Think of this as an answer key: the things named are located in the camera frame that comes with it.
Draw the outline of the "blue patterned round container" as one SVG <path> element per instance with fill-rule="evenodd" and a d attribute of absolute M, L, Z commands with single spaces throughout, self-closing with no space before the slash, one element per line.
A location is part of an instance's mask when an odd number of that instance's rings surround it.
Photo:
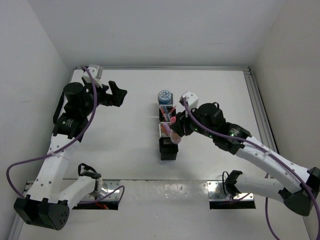
<path fill-rule="evenodd" d="M 173 97 L 173 94 L 169 91 L 169 90 L 161 90 L 159 93 L 158 93 L 158 97 L 161 97 L 161 98 L 170 98 L 170 97 Z"/>

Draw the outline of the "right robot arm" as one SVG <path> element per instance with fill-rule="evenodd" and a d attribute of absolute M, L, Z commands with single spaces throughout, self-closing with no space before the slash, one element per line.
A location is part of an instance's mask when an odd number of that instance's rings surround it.
<path fill-rule="evenodd" d="M 316 198 L 320 192 L 320 169 L 299 166 L 263 145 L 245 128 L 227 122 L 218 103 L 190 107 L 186 98 L 179 101 L 185 108 L 176 114 L 170 128 L 180 137 L 192 133 L 210 138 L 221 150 L 247 160 L 270 174 L 269 179 L 252 179 L 233 170 L 224 180 L 226 191 L 233 197 L 242 191 L 283 203 L 292 212 L 307 217 L 319 210 Z"/>

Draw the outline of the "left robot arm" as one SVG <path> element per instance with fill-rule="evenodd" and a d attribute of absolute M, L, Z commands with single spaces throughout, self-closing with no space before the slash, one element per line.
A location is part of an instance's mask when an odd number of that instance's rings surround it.
<path fill-rule="evenodd" d="M 84 163 L 78 166 L 78 179 L 74 183 L 65 190 L 61 190 L 61 184 L 72 155 L 92 121 L 88 117 L 94 108 L 120 107 L 127 93 L 114 81 L 102 86 L 72 82 L 63 88 L 53 116 L 48 156 L 25 196 L 18 197 L 13 206 L 26 224 L 59 231 L 66 225 L 70 211 L 84 204 L 86 196 L 101 201 L 102 176 Z"/>

